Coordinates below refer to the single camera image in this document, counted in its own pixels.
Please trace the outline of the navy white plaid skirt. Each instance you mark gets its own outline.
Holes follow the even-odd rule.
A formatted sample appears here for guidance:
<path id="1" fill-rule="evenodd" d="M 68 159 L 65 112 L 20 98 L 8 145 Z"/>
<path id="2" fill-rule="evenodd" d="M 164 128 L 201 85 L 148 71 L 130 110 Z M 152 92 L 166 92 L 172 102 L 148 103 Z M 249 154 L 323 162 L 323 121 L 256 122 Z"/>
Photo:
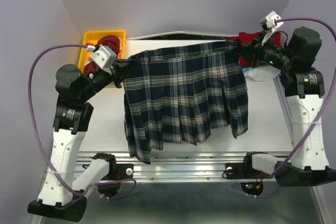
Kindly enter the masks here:
<path id="1" fill-rule="evenodd" d="M 164 143 L 199 144 L 212 129 L 248 130 L 247 84 L 238 41 L 146 50 L 130 56 L 123 82 L 129 155 L 149 164 Z"/>

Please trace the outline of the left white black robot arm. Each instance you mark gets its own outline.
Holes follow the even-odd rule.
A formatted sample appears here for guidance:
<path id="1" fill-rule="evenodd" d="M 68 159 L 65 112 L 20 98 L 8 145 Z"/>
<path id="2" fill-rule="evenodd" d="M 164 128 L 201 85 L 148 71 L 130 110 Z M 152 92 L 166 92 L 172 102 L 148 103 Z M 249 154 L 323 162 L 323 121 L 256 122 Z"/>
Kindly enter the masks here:
<path id="1" fill-rule="evenodd" d="M 133 180 L 133 164 L 117 164 L 116 157 L 108 153 L 94 155 L 85 171 L 74 178 L 78 152 L 93 113 L 88 100 L 110 83 L 121 87 L 127 67 L 126 62 L 117 61 L 107 70 L 98 68 L 90 77 L 72 64 L 58 69 L 52 155 L 45 183 L 37 199 L 28 204 L 28 213 L 79 222 L 94 187 L 99 187 L 102 198 L 118 199 L 120 184 Z"/>

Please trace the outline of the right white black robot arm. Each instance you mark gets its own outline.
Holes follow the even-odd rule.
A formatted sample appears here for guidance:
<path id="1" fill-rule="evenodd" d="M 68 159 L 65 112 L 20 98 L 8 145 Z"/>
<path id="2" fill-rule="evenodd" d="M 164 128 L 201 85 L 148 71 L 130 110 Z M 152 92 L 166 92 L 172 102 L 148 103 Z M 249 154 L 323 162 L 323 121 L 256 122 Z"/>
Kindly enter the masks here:
<path id="1" fill-rule="evenodd" d="M 281 71 L 280 82 L 289 107 L 293 150 L 285 160 L 262 152 L 247 153 L 241 171 L 247 177 L 259 172 L 276 179 L 281 187 L 319 186 L 335 181 L 322 133 L 321 113 L 327 99 L 324 78 L 312 65 L 321 48 L 320 34 L 299 27 L 287 45 L 279 47 L 263 31 L 250 43 L 238 44 L 237 52 L 254 65 L 263 62 Z"/>

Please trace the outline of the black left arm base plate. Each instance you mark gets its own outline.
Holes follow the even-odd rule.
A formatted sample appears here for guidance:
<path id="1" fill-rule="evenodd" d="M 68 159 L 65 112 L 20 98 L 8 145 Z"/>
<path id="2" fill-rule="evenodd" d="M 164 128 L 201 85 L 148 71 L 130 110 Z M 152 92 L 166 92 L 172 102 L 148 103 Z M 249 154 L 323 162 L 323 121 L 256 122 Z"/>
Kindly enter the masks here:
<path id="1" fill-rule="evenodd" d="M 118 163 L 115 159 L 94 159 L 79 178 L 85 179 L 92 184 L 104 180 L 133 178 L 133 164 Z"/>

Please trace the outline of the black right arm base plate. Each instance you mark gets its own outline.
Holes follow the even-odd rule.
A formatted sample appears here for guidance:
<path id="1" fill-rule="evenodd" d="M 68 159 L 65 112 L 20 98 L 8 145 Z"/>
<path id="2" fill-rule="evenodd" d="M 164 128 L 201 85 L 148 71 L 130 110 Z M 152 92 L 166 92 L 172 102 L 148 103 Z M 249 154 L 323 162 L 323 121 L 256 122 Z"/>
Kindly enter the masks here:
<path id="1" fill-rule="evenodd" d="M 269 174 L 253 169 L 250 165 L 244 163 L 226 163 L 222 176 L 226 179 L 257 179 L 268 178 Z"/>

